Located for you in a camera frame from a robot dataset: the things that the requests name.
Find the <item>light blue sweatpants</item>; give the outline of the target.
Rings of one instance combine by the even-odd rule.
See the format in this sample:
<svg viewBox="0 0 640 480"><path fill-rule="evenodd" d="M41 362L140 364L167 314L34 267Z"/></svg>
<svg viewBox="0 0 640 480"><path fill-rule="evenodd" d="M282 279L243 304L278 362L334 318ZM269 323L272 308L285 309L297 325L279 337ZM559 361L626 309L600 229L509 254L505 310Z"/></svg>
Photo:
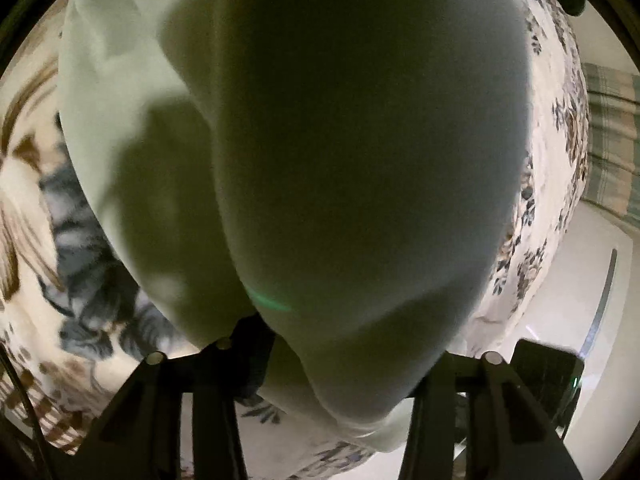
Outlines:
<svg viewBox="0 0 640 480"><path fill-rule="evenodd" d="M258 312L262 394L378 451L477 307L528 125L516 0L70 0L82 190L203 347Z"/></svg>

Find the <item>black device with green light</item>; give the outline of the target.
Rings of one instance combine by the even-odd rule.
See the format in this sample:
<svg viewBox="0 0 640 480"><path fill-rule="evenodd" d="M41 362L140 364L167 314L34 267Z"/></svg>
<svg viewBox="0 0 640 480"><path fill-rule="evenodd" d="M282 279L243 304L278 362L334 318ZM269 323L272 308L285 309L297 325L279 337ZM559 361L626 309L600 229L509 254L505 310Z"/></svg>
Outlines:
<svg viewBox="0 0 640 480"><path fill-rule="evenodd" d="M564 440L582 393L582 358L572 350L520 339L510 365Z"/></svg>

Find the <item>floral cream bed blanket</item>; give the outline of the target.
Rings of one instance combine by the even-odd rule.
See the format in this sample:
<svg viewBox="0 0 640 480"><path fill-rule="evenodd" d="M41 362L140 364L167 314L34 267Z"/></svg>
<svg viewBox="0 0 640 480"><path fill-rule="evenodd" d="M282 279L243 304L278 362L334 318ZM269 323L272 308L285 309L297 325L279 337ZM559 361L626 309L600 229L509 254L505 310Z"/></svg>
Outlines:
<svg viewBox="0 0 640 480"><path fill-rule="evenodd" d="M453 352L500 344L546 277L585 187L588 106L558 0L520 0L533 132L486 292ZM1 411L74 455L142 356L192 351L117 259L82 194L58 120L55 0L1 77Z"/></svg>

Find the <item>green plaid curtain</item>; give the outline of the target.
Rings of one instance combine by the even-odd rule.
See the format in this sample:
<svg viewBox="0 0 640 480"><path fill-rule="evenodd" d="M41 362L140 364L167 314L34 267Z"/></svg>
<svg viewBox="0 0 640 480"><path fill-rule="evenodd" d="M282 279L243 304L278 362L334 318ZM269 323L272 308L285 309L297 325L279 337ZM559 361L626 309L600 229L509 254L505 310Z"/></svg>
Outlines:
<svg viewBox="0 0 640 480"><path fill-rule="evenodd" d="M639 77L582 66L590 111L589 174L582 199L639 227Z"/></svg>

